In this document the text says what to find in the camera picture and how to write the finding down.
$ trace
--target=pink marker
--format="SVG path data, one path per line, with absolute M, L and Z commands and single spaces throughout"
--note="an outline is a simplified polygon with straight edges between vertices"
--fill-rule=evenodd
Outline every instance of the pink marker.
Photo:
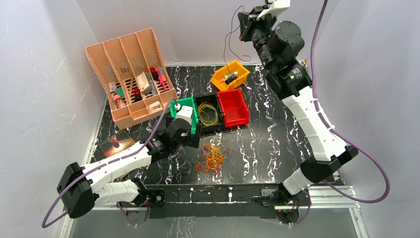
M 162 84 L 163 89 L 166 91 L 166 86 L 165 86 L 165 83 L 163 82 L 162 75 L 160 74 L 159 70 L 156 70 L 156 72 L 159 74 L 159 81 Z

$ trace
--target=white label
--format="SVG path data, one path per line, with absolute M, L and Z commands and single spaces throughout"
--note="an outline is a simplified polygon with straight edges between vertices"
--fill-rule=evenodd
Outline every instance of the white label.
M 137 84 L 141 91 L 145 91 L 149 88 L 149 83 L 144 72 L 137 76 Z
M 110 90 L 111 92 L 115 92 L 115 91 L 117 90 L 117 85 L 116 85 L 116 83 L 115 83 L 115 82 L 111 82 L 111 83 L 109 83 L 109 84 L 108 84 L 108 86 L 109 86 L 109 90 Z

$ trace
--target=black bin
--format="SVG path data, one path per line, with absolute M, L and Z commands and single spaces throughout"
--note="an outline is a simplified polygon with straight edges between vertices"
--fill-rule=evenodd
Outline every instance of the black bin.
M 221 129 L 224 128 L 224 118 L 223 118 L 223 114 L 220 113 L 221 112 L 221 106 L 220 106 L 220 103 L 219 103 L 219 100 L 217 98 L 216 93 L 194 97 L 194 102 L 196 104 L 199 123 L 201 123 L 203 125 L 203 128 L 201 130 L 202 133 L 210 132 L 210 131 L 217 131 L 217 130 L 221 130 Z M 218 116 L 218 119 L 219 119 L 217 124 L 207 125 L 207 126 L 203 124 L 202 117 L 203 117 L 203 119 L 206 119 L 206 120 L 212 120 L 215 117 L 215 115 L 214 115 L 214 112 L 212 110 L 208 110 L 208 109 L 205 110 L 205 112 L 209 115 L 209 118 L 207 118 L 206 114 L 202 114 L 202 113 L 200 114 L 200 112 L 198 111 L 198 107 L 201 105 L 201 103 L 209 103 L 216 109 L 217 116 Z

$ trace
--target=yellow bin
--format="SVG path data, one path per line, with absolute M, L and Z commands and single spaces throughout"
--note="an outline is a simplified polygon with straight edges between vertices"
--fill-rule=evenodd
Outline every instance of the yellow bin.
M 227 85 L 225 82 L 220 83 L 222 79 L 224 79 L 225 75 L 229 73 L 238 72 L 238 79 Z M 237 60 L 232 61 L 227 66 L 224 66 L 214 73 L 213 77 L 211 77 L 211 83 L 216 86 L 220 91 L 228 91 L 234 88 L 239 87 L 241 84 L 245 84 L 247 81 L 247 76 L 250 72 L 241 65 Z

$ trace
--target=red bin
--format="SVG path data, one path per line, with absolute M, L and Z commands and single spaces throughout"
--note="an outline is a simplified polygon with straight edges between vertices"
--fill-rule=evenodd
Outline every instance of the red bin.
M 218 92 L 217 96 L 220 102 L 225 127 L 249 123 L 249 109 L 245 104 L 245 99 L 241 90 L 234 89 Z

